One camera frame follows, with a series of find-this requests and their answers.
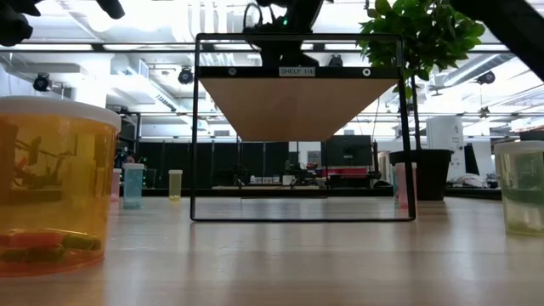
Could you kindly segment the blue small medicine bottle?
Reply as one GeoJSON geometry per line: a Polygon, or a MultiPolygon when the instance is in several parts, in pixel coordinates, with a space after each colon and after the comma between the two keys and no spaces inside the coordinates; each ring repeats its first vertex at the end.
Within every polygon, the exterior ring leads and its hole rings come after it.
{"type": "Polygon", "coordinates": [[[145,165],[125,163],[123,165],[123,200],[124,209],[138,209],[142,202],[142,187],[145,165]]]}

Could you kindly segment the black plant pot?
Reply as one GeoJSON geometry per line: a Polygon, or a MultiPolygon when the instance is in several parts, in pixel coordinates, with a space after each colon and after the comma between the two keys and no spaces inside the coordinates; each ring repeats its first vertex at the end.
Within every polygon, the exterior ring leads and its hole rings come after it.
{"type": "Polygon", "coordinates": [[[442,201],[445,188],[451,150],[413,150],[411,160],[413,166],[415,195],[419,201],[442,201]]]}

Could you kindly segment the yellow small medicine bottle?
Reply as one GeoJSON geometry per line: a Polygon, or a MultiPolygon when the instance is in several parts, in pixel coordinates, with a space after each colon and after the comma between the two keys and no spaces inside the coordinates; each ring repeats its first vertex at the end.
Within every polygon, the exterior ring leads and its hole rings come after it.
{"type": "Polygon", "coordinates": [[[169,174],[168,197],[170,201],[181,201],[183,171],[172,169],[169,174]]]}

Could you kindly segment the large orange medicine bottle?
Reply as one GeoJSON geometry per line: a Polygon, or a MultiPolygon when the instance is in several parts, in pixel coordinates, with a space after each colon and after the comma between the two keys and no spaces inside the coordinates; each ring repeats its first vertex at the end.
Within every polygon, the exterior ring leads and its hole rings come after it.
{"type": "Polygon", "coordinates": [[[98,251],[62,245],[57,262],[6,263],[0,277],[54,274],[105,257],[116,136],[113,111],[69,99],[0,97],[0,254],[12,234],[91,235],[98,251]]]}

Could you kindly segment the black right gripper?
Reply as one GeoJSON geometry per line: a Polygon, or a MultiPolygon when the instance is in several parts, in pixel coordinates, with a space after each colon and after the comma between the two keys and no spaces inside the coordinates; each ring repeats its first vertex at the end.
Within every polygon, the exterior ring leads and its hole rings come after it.
{"type": "MultiPolygon", "coordinates": [[[[285,8],[284,15],[275,17],[272,22],[254,27],[256,34],[308,34],[322,7],[324,0],[256,0],[260,7],[277,5],[285,8]]],[[[301,41],[256,41],[260,48],[262,64],[265,67],[318,66],[316,59],[304,54],[301,41]]]]}

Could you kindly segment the white cylindrical machine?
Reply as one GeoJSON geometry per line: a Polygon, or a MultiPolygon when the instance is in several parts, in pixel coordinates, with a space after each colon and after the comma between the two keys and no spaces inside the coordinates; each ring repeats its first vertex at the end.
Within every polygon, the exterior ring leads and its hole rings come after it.
{"type": "Polygon", "coordinates": [[[462,176],[466,171],[462,119],[459,116],[435,116],[427,119],[429,149],[451,150],[447,179],[462,176]]]}

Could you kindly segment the yellow-green medicine bottle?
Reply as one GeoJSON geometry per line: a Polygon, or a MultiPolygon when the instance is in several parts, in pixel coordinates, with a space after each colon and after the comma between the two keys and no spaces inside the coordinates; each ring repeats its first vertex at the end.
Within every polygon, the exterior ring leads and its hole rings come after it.
{"type": "Polygon", "coordinates": [[[506,232],[544,236],[544,141],[500,143],[494,154],[506,232]]]}

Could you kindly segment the orange capsule pill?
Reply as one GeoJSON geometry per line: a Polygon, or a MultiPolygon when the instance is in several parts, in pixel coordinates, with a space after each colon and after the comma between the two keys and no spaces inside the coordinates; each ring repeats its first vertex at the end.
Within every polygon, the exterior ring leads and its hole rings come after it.
{"type": "Polygon", "coordinates": [[[20,232],[8,238],[8,247],[38,248],[55,247],[63,240],[63,235],[57,232],[20,232]]]}

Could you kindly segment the green capsule pill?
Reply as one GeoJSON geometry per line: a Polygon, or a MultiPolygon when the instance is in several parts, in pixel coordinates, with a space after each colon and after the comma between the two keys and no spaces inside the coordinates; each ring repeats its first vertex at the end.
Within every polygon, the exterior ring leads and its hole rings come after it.
{"type": "Polygon", "coordinates": [[[102,244],[99,238],[91,235],[65,235],[62,240],[62,245],[69,249],[83,250],[83,251],[98,251],[101,249],[102,244]]]}
{"type": "Polygon", "coordinates": [[[8,249],[0,254],[0,261],[6,263],[42,263],[57,262],[65,255],[65,249],[57,248],[28,248],[8,249]]]}

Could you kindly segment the black background monitor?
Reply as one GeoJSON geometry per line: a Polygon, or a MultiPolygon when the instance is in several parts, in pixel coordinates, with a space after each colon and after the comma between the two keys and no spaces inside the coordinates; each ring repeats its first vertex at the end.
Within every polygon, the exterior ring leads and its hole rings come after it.
{"type": "Polygon", "coordinates": [[[368,135],[335,135],[322,145],[324,163],[329,167],[371,166],[372,142],[368,135]]]}

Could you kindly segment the green leafy plant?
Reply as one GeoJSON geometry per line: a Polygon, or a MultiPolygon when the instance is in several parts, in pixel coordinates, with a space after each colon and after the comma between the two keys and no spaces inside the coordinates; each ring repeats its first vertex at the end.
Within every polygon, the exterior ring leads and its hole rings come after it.
{"type": "Polygon", "coordinates": [[[480,45],[485,26],[454,9],[451,0],[375,0],[363,34],[397,34],[403,38],[405,97],[417,110],[416,80],[429,81],[431,71],[456,68],[480,45]]]}

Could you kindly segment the black partition panel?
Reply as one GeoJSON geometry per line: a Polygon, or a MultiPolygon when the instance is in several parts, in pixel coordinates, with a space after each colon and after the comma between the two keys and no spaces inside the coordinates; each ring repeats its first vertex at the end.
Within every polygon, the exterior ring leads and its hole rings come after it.
{"type": "MultiPolygon", "coordinates": [[[[187,143],[142,143],[139,156],[156,172],[154,187],[166,189],[171,170],[183,172],[182,187],[192,185],[191,145],[187,143]]],[[[211,189],[234,184],[237,176],[248,184],[251,177],[280,177],[289,160],[287,142],[199,143],[196,158],[196,187],[211,189]]]]}

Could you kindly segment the clear acrylic tray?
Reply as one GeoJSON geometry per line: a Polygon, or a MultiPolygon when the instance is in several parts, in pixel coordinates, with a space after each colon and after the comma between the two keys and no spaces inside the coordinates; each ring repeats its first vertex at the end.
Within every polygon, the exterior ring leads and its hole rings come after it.
{"type": "Polygon", "coordinates": [[[387,89],[397,85],[401,109],[402,154],[406,163],[408,215],[405,221],[416,219],[402,36],[349,33],[201,33],[195,39],[195,53],[201,53],[202,44],[218,43],[222,40],[265,43],[269,47],[306,41],[378,41],[394,46],[391,64],[386,68],[287,64],[271,67],[204,66],[196,63],[194,87],[204,87],[212,95],[223,116],[244,140],[315,142],[328,140],[387,89]]]}

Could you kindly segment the red background box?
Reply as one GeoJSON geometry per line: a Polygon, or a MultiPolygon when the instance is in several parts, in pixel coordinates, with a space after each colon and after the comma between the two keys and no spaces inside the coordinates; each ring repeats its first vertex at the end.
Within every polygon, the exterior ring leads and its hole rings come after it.
{"type": "Polygon", "coordinates": [[[341,177],[361,177],[364,178],[369,173],[368,167],[329,167],[321,169],[322,177],[341,176],[341,177]]]}

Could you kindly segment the pink small medicine bottle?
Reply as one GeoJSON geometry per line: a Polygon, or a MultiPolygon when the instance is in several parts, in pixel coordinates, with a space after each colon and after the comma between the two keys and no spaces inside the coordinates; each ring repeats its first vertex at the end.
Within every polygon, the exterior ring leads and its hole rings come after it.
{"type": "Polygon", "coordinates": [[[111,192],[110,192],[110,201],[118,202],[120,197],[120,185],[121,185],[121,174],[122,170],[120,168],[114,168],[112,172],[111,180],[111,192]]]}

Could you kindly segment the orange pill bottle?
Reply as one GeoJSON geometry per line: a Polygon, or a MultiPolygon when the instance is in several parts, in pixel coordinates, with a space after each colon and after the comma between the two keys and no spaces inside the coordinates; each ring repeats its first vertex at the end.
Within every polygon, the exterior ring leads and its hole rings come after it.
{"type": "MultiPolygon", "coordinates": [[[[415,202],[417,202],[417,164],[413,162],[412,164],[412,174],[413,174],[413,189],[415,202]]],[[[399,186],[399,207],[400,210],[408,211],[408,195],[407,195],[407,184],[406,184],[406,172],[405,164],[400,162],[394,165],[398,174],[398,186],[399,186]]]]}

